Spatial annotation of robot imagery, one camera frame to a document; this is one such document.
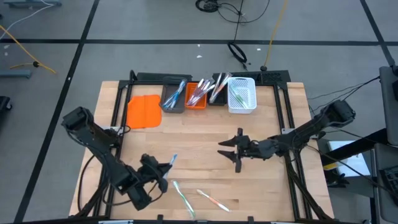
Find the wooden tabletop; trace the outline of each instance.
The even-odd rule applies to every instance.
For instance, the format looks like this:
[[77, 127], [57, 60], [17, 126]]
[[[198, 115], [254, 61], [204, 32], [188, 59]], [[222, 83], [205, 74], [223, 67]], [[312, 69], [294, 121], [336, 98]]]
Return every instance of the wooden tabletop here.
[[[290, 104], [296, 126], [310, 119], [303, 83], [288, 83]], [[95, 110], [95, 123], [109, 126], [113, 113], [118, 82], [103, 82]], [[161, 95], [162, 86], [134, 85], [132, 96]], [[137, 211], [131, 203], [113, 207], [111, 218], [154, 220], [163, 214], [165, 220], [189, 220], [190, 215], [176, 189], [170, 183], [176, 180], [196, 212], [198, 220], [247, 220], [294, 221], [289, 185], [283, 157], [243, 159], [242, 171], [234, 172], [234, 164], [217, 153], [217, 150], [233, 151], [234, 148], [217, 145], [231, 139], [237, 128], [251, 139], [262, 140], [280, 134], [274, 91], [271, 86], [257, 86], [257, 108], [251, 114], [230, 114], [228, 106], [207, 106], [205, 110], [185, 110], [182, 114], [162, 112], [162, 123], [156, 128], [133, 129], [124, 136], [121, 160], [138, 169], [143, 153], [155, 156], [159, 162], [169, 162], [173, 154], [178, 157], [169, 173], [169, 189], [162, 198], [147, 208]], [[285, 108], [280, 91], [282, 107]], [[121, 103], [118, 123], [121, 120]], [[284, 121], [287, 115], [284, 109]], [[92, 153], [86, 149], [82, 167]], [[301, 153], [308, 191], [319, 206], [333, 217], [328, 189], [323, 175], [320, 156], [311, 149]], [[86, 203], [98, 186], [101, 164], [96, 160], [88, 166], [82, 187], [82, 204]], [[77, 213], [77, 187], [70, 214]], [[149, 190], [152, 184], [146, 185]], [[232, 210], [228, 213], [207, 198], [196, 193], [200, 189], [219, 200]], [[301, 217], [304, 217], [302, 197], [298, 192]], [[160, 191], [156, 187], [151, 193], [156, 198]], [[127, 195], [115, 193], [114, 202], [127, 200]]]

